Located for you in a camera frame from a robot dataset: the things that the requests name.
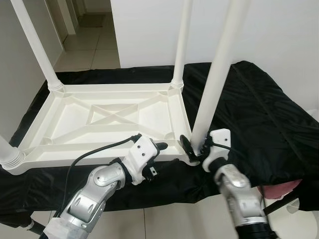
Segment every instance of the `black cloth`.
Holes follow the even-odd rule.
[[[209,67],[210,63],[198,63],[184,69],[182,96],[191,128]],[[173,66],[57,73],[64,84],[168,83],[172,75]],[[44,84],[12,137],[13,146],[20,144],[47,95]],[[242,61],[231,66],[210,127],[218,128],[231,130],[232,147],[246,157],[231,151],[229,161],[249,177],[253,186],[319,179],[319,123],[253,63]],[[72,170],[69,198],[86,183],[95,167],[79,166]],[[12,176],[1,169],[0,215],[59,209],[66,172],[67,167],[37,168]],[[151,183],[118,190],[107,201],[106,210],[195,203],[218,193],[212,175],[201,166],[178,162]]]

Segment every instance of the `black cable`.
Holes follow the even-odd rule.
[[[77,159],[75,159],[73,161],[73,163],[70,165],[69,169],[68,169],[68,172],[66,174],[66,179],[65,179],[65,188],[64,188],[64,197],[63,197],[63,202],[62,202],[62,206],[61,206],[61,209],[60,209],[60,212],[58,214],[57,217],[59,217],[61,215],[61,213],[63,212],[63,209],[64,209],[64,205],[65,205],[65,201],[66,201],[66,197],[67,197],[67,189],[68,189],[68,181],[69,181],[69,175],[70,175],[70,171],[71,169],[75,166],[75,164],[77,164],[81,159],[91,155],[91,154],[94,154],[94,153],[97,153],[97,152],[100,152],[102,150],[105,150],[105,149],[108,149],[108,148],[112,148],[112,147],[115,147],[115,146],[118,146],[118,145],[121,145],[121,144],[124,144],[126,142],[129,142],[130,140],[133,140],[133,141],[136,141],[137,140],[137,135],[135,136],[131,136],[127,139],[124,139],[120,142],[117,142],[117,143],[112,143],[110,145],[106,145],[106,146],[103,146],[101,148],[97,148],[97,149],[94,149],[90,152],[87,152],[83,155],[81,155],[80,157],[78,157]]]
[[[225,146],[225,145],[222,145],[222,144],[218,144],[218,143],[212,143],[212,145],[216,146],[216,147],[220,147],[220,148],[225,148],[225,149],[228,149],[230,151],[233,151],[235,153],[237,153],[238,155],[240,155],[243,159],[246,159],[246,157],[239,151],[239,150],[236,150],[234,148],[231,148],[231,147],[228,147],[228,146]],[[254,171],[254,167],[251,165],[250,162],[247,162],[245,161],[246,163],[248,163],[248,165],[251,167],[251,169]],[[260,191],[261,191],[261,195],[263,197],[263,201],[264,201],[264,208],[266,208],[266,200],[265,200],[265,189],[264,189],[264,185],[260,184]],[[269,218],[268,218],[268,215],[266,215],[266,220],[267,220],[267,223],[269,224]]]

